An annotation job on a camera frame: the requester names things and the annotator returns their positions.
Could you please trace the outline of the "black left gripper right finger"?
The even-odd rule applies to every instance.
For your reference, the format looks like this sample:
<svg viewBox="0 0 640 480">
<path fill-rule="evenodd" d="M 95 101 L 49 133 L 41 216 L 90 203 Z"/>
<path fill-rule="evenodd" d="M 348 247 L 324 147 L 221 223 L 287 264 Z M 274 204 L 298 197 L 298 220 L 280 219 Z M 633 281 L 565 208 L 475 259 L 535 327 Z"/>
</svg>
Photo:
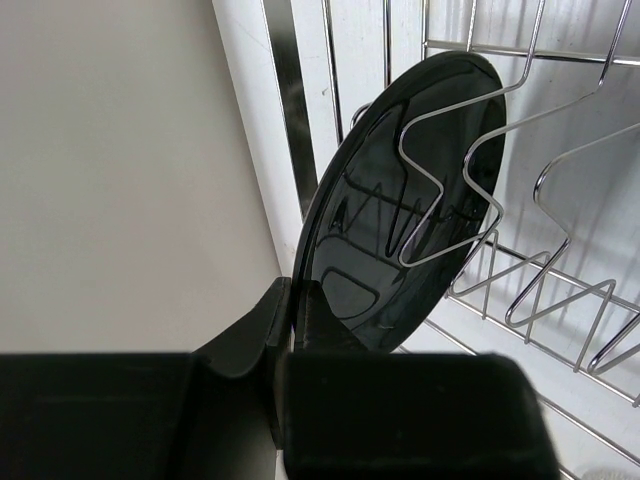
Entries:
<svg viewBox="0 0 640 480">
<path fill-rule="evenodd" d="M 556 479 L 536 393 L 496 354 L 367 350 L 315 282 L 297 285 L 286 357 L 291 479 Z"/>
</svg>

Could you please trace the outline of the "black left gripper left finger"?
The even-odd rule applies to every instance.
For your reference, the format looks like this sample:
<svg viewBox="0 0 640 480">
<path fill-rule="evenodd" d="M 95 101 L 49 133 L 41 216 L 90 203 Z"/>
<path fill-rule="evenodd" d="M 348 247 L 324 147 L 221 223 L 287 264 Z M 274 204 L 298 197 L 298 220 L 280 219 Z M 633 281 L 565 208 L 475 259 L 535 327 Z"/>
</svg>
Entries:
<svg viewBox="0 0 640 480">
<path fill-rule="evenodd" d="M 272 479 L 291 282 L 192 352 L 1 357 L 5 479 Z"/>
</svg>

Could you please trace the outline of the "black round plate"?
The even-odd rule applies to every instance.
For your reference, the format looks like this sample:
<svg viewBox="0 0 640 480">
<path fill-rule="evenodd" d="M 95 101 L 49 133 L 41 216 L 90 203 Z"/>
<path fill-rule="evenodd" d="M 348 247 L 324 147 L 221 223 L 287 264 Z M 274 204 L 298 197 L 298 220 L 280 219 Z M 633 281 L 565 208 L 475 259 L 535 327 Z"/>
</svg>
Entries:
<svg viewBox="0 0 640 480">
<path fill-rule="evenodd" d="M 364 111 L 300 236 L 298 347 L 390 352 L 435 308 L 498 181 L 502 88 L 486 58 L 449 51 L 414 65 Z"/>
</svg>

